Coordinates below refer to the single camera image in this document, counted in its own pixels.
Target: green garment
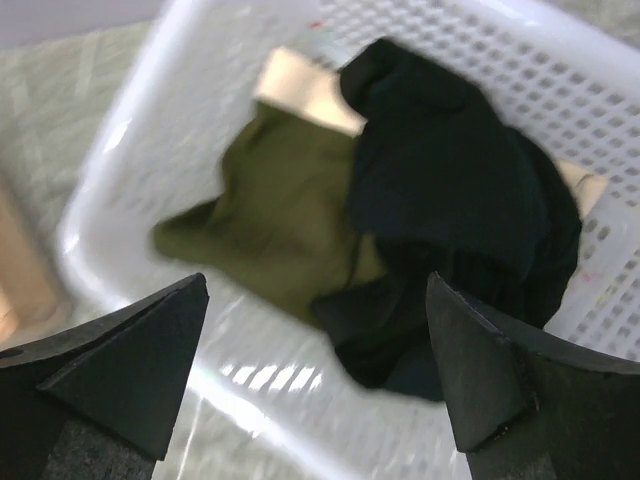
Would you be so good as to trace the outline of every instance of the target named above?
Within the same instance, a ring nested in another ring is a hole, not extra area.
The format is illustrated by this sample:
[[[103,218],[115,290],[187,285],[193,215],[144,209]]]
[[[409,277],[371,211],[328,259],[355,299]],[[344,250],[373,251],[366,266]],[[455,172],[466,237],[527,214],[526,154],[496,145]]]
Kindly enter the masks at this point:
[[[153,230],[162,255],[221,270],[318,326],[316,298],[386,273],[346,201],[356,139],[264,103],[222,160],[225,191]]]

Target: basket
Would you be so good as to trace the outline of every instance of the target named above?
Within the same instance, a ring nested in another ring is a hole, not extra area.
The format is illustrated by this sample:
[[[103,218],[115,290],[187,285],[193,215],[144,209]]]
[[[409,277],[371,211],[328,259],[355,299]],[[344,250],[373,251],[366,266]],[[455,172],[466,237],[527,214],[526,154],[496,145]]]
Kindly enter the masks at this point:
[[[481,84],[506,122],[556,158],[609,179],[547,330],[637,360],[640,54],[530,0],[175,0],[107,117],[61,225],[70,285],[114,310],[197,270],[160,259],[148,232],[220,193],[215,164],[249,118],[267,53],[317,21],[351,52],[382,35],[419,49]],[[326,54],[322,40],[310,48]],[[469,478],[444,407],[361,391],[321,334],[206,274],[207,322],[156,478],[211,478],[207,425],[216,410],[320,478]]]

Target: black cloth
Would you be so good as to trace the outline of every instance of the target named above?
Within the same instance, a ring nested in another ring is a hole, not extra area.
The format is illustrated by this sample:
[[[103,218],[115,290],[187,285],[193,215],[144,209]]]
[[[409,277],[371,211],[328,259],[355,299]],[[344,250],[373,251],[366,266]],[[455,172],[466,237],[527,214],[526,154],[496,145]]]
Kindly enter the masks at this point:
[[[429,275],[542,328],[577,266],[578,209],[550,158],[436,63],[381,39],[344,67],[340,88],[367,120],[350,220],[376,236],[389,274],[312,311],[358,383],[440,401]]]

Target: floor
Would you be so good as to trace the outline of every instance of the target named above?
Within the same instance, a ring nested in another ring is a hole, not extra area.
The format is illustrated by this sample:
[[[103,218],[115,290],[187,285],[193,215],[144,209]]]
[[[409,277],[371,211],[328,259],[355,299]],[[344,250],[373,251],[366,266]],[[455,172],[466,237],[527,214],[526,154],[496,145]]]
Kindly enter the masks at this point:
[[[640,48],[640,3],[635,0],[546,1]],[[52,258],[56,226],[81,162],[149,26],[0,50],[0,175]],[[77,299],[75,322],[99,314]],[[211,478],[309,478],[222,415],[212,430]]]

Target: white wall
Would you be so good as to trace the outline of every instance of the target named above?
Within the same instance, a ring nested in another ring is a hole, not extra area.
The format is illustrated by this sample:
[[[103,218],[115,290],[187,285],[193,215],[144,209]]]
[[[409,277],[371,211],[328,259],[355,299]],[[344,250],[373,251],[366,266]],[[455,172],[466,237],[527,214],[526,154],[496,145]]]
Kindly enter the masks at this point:
[[[0,0],[0,48],[156,16],[163,0]]]

